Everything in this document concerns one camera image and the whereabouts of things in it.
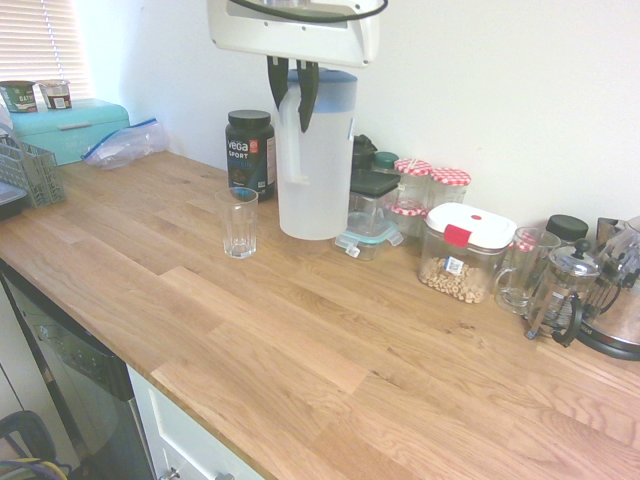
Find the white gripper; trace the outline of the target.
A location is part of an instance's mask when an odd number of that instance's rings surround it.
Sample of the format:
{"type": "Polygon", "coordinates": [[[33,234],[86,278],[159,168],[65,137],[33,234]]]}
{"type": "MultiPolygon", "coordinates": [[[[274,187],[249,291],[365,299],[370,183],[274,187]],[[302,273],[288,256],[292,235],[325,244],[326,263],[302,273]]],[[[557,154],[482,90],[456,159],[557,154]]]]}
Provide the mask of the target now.
{"type": "Polygon", "coordinates": [[[217,47],[268,56],[277,109],[288,91],[289,59],[297,60],[302,133],[318,94],[317,62],[364,68],[379,47],[378,1],[209,1],[207,18],[217,47]]]}

